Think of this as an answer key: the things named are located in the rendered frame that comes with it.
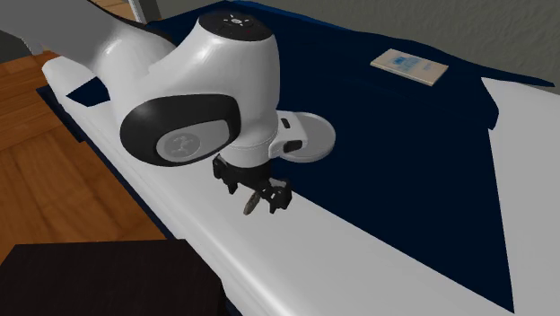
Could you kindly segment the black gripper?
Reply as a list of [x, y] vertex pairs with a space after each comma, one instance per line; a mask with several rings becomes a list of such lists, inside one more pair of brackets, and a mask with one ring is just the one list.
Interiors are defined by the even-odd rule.
[[218, 154], [212, 160], [212, 165], [214, 177], [223, 182], [231, 195], [238, 189], [239, 184], [255, 190], [245, 204], [245, 215], [250, 215], [255, 210], [261, 198], [268, 202], [269, 213], [272, 215], [277, 209], [285, 210], [292, 200], [291, 182], [288, 179], [272, 178], [271, 161], [256, 167], [242, 168], [228, 163]]

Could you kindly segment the dark robot stand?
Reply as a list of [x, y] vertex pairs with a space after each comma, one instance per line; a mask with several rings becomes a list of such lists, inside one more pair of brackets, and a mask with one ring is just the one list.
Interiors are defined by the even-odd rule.
[[17, 244], [0, 316], [229, 316], [216, 273], [184, 240]]

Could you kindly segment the beige book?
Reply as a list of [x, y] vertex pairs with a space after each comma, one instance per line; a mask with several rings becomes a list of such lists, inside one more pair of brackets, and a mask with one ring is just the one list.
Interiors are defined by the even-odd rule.
[[370, 65], [428, 86], [433, 86], [449, 68], [393, 48], [373, 59]]

